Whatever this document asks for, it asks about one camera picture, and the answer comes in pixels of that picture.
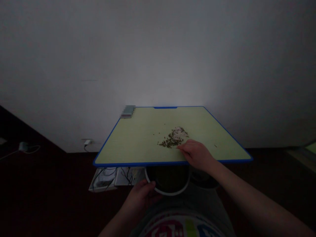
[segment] table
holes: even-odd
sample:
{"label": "table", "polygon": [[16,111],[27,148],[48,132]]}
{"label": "table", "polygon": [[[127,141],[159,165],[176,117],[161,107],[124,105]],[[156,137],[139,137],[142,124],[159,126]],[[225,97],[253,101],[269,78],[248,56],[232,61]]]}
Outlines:
{"label": "table", "polygon": [[119,119],[93,161],[96,167],[143,167],[188,164],[178,149],[159,146],[171,130],[182,127],[223,163],[253,158],[203,106],[136,107]]}

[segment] bowl rim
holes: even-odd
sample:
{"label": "bowl rim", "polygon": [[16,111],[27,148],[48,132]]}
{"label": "bowl rim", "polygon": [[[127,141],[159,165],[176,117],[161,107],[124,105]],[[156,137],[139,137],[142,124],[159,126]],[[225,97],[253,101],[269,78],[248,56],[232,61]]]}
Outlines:
{"label": "bowl rim", "polygon": [[[145,167],[145,176],[146,176],[147,182],[150,183],[151,181],[149,180],[148,174],[147,174],[147,166]],[[174,192],[174,193],[166,193],[166,192],[163,192],[163,191],[159,190],[159,189],[156,188],[156,187],[155,187],[154,190],[155,190],[157,193],[160,193],[160,194],[165,195],[165,196],[176,196],[176,195],[178,195],[178,194],[184,192],[184,190],[186,190],[186,188],[187,188],[188,185],[189,185],[190,179],[191,179],[191,169],[190,169],[190,167],[189,167],[189,175],[188,175],[187,183],[186,183],[186,184],[184,185],[184,187],[183,187],[182,189],[180,189],[179,191]]]}

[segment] white cable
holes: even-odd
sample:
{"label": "white cable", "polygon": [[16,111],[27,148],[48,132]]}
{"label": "white cable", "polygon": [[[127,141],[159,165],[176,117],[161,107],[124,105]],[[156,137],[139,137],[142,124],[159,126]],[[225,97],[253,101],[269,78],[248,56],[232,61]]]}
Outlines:
{"label": "white cable", "polygon": [[12,154],[14,154],[14,153],[16,153],[16,152],[18,152],[19,150],[17,150],[17,151],[14,151],[14,152],[12,152],[12,153],[10,153],[9,155],[12,155]]}
{"label": "white cable", "polygon": [[24,153],[25,154],[32,154],[32,153],[35,153],[35,152],[37,152],[39,149],[40,149],[40,145],[36,145],[36,146],[30,146],[30,147],[28,147],[28,150],[30,149],[30,148],[33,148],[33,147],[38,147],[35,151],[32,151],[32,152],[25,152],[24,151]]}

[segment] blue table trim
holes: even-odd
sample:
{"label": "blue table trim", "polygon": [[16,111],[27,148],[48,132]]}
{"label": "blue table trim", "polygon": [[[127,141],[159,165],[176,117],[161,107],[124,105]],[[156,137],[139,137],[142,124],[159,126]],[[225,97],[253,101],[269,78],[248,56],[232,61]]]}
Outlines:
{"label": "blue table trim", "polygon": [[[152,107],[152,106],[139,106],[136,108],[155,108],[155,109],[176,109],[178,107],[203,107],[204,106],[176,106],[176,107]],[[243,146],[230,134],[229,131],[224,128],[224,126],[209,112],[209,114],[225,129],[226,132],[239,144],[239,146],[244,149],[244,151],[249,155],[250,159],[242,159],[242,160],[219,160],[221,163],[247,163],[253,161],[253,157],[249,154],[248,151],[243,148]],[[116,122],[114,128],[112,129],[111,133],[109,134],[108,138],[105,140],[105,143],[103,144],[102,148],[100,149],[99,153],[96,155],[95,159],[93,160],[93,165],[98,168],[104,168],[104,167],[143,167],[143,166],[168,166],[168,165],[188,165],[189,163],[187,161],[178,161],[178,162],[140,162],[140,163],[115,163],[115,164],[96,164],[95,161],[98,158],[100,152],[102,151],[104,145],[108,141],[109,137],[111,136],[113,130],[115,129],[116,125],[118,124],[120,119]]]}

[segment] scattered seeds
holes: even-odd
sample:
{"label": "scattered seeds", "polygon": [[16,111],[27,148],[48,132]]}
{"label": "scattered seeds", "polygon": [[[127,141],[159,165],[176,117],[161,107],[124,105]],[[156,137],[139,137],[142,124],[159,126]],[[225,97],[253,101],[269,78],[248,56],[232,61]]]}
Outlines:
{"label": "scattered seeds", "polygon": [[159,145],[167,148],[172,148],[172,146],[180,145],[184,139],[183,136],[189,137],[188,133],[184,131],[182,127],[176,127],[175,129],[172,129],[172,132],[168,135],[169,138],[167,140],[163,141]]}

